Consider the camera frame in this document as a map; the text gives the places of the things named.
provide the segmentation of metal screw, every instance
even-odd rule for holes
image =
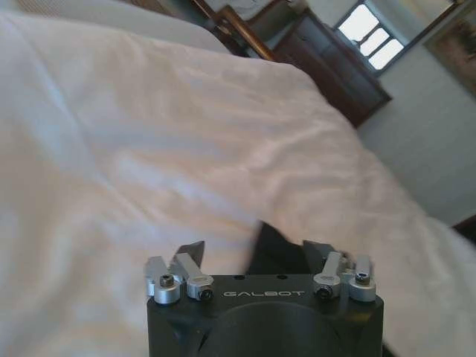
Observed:
[[[213,299],[213,291],[210,289],[206,289],[202,292],[199,292],[199,299],[200,301],[209,301]]]
[[[162,275],[159,283],[163,288],[170,288],[173,286],[173,276],[169,274]]]
[[[328,286],[322,286],[317,290],[316,295],[321,300],[329,300],[332,297],[332,290]]]

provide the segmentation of wooden furniture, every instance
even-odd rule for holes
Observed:
[[[190,0],[190,2],[200,11],[200,13],[209,19],[216,20],[216,12],[207,3],[207,0]],[[247,21],[248,25],[256,23],[266,12],[279,3],[284,3],[286,0],[271,0],[257,15]]]
[[[305,11],[274,49],[316,83],[329,103],[358,127],[391,100],[364,60],[312,13]]]
[[[226,5],[218,13],[215,13],[213,17],[216,23],[216,29],[212,31],[213,33],[216,34],[216,30],[219,30],[223,34],[229,35],[231,38],[233,38],[233,33],[236,33],[241,36],[261,58],[268,61],[277,60],[273,51],[271,51],[268,46],[258,38],[246,22],[241,20],[230,5]]]

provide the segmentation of black object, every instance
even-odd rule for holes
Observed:
[[[185,245],[201,261],[203,245]],[[263,223],[247,275],[214,275],[213,294],[172,305],[147,303],[151,357],[380,357],[383,301],[321,300],[312,275],[332,246],[288,242]],[[383,356],[391,356],[384,350]]]

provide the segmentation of white wall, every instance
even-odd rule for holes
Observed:
[[[356,0],[307,0],[322,22],[333,27],[356,4]]]
[[[380,77],[393,100],[358,133],[430,215],[453,225],[476,214],[476,98],[424,41]]]

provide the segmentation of wooden dresser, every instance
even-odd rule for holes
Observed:
[[[273,52],[278,61],[305,71],[354,127],[391,100],[363,59],[310,10],[300,16]]]

